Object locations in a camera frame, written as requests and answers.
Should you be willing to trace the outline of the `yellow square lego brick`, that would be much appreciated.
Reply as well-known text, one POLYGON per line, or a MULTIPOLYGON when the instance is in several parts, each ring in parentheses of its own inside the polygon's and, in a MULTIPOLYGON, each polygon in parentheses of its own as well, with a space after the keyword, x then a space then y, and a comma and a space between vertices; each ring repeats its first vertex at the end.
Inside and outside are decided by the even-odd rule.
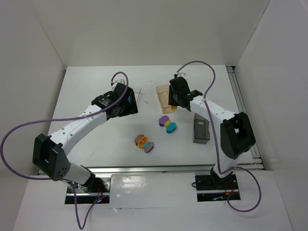
POLYGON ((170 120, 166 121, 166 122, 164 123, 164 127, 167 128, 167 126, 168 126, 170 123, 171 123, 170 120))

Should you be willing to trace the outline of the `small teal lego brick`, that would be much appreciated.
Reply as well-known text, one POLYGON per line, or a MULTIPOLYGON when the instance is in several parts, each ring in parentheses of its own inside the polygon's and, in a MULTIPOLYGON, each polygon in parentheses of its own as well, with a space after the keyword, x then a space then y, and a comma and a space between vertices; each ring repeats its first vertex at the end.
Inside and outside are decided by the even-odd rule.
POLYGON ((150 146, 150 142, 146 142, 146 144, 144 145, 144 149, 148 148, 150 146))

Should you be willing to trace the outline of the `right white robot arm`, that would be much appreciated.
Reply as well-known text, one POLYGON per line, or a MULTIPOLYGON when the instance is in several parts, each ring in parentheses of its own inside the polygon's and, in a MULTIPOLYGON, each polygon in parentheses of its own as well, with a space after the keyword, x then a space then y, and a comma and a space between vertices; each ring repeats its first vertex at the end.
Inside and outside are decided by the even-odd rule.
POLYGON ((170 80, 169 104, 198 114, 211 124, 217 163, 210 170, 215 186, 225 184, 238 164, 241 154, 255 145, 256 139, 246 113, 235 113, 191 91, 186 79, 177 74, 170 80))

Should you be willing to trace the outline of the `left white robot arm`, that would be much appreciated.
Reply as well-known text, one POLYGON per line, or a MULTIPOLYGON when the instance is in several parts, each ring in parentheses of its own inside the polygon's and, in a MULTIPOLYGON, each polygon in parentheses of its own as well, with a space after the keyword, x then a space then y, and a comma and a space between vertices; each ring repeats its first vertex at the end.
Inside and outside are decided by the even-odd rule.
POLYGON ((48 136, 38 135, 34 141, 32 162, 53 181, 71 181, 91 191, 102 181, 88 168, 70 162, 68 154, 78 142, 109 119, 136 113, 134 90, 117 83, 112 91, 92 100, 79 119, 48 136))

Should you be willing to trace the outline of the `purple rounded lego brick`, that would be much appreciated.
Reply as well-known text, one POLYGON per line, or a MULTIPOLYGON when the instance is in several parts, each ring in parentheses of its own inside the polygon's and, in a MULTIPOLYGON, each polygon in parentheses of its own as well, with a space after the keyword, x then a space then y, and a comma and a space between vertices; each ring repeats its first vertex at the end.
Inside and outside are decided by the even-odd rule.
POLYGON ((159 126, 164 127, 165 123, 168 122, 168 121, 169 121, 169 117, 167 115, 164 115, 164 116, 159 118, 158 124, 159 124, 159 126))

